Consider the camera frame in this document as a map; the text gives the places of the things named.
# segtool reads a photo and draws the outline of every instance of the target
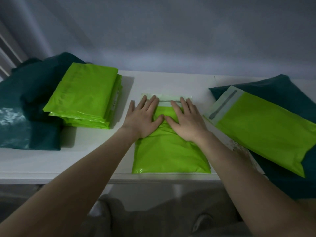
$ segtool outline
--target green mailing bag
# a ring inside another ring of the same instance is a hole
[[[117,73],[113,67],[73,63],[43,110],[69,125],[108,129],[105,118],[113,116],[108,107],[121,90]]]
[[[164,114],[178,122],[170,100],[179,103],[179,97],[157,95],[160,102],[153,119]],[[135,143],[132,174],[136,173],[211,173],[210,165],[194,143],[185,141],[164,121],[156,131]]]
[[[234,86],[204,117],[242,146],[305,177],[301,161],[316,143],[316,124]]]

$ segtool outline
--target person's right hand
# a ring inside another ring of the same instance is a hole
[[[184,113],[182,113],[180,107],[175,101],[171,101],[171,105],[177,114],[179,124],[176,123],[170,116],[165,116],[165,120],[180,137],[186,141],[196,143],[199,138],[209,135],[210,132],[207,130],[202,116],[191,100],[187,99],[185,101],[183,97],[181,97],[180,102]]]

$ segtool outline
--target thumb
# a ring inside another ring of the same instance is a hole
[[[164,115],[158,116],[158,118],[152,123],[155,129],[157,129],[160,126],[160,124],[163,123],[163,117]]]
[[[169,126],[171,126],[171,128],[175,131],[175,132],[177,132],[176,131],[176,129],[180,126],[178,123],[176,123],[175,121],[174,121],[174,119],[172,119],[172,117],[170,117],[170,116],[165,116],[165,120],[167,121],[167,123],[169,124]]]

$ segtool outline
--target dark teal plastic bag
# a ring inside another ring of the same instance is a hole
[[[316,123],[316,104],[293,84],[286,75],[278,75],[257,82],[233,86]],[[209,89],[217,100],[229,87],[223,86]],[[295,175],[255,152],[250,152],[270,181],[291,198],[316,198],[316,146],[306,153],[302,161],[306,178]]]
[[[30,59],[0,82],[0,147],[60,150],[62,119],[42,109],[73,62],[85,63],[67,52]]]

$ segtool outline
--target hand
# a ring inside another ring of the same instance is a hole
[[[130,102],[130,106],[121,128],[129,129],[136,138],[145,138],[153,133],[164,120],[164,115],[160,115],[152,122],[153,113],[159,103],[159,98],[153,96],[147,101],[147,96],[143,96],[138,106],[135,108],[135,101]]]
[[[177,114],[179,124],[170,116],[165,116],[165,120],[180,137],[186,141],[196,143],[200,137],[208,135],[210,132],[207,130],[202,116],[196,106],[192,104],[191,100],[187,99],[185,101],[183,97],[181,97],[180,102],[184,113],[182,113],[175,101],[171,101],[171,105]]]

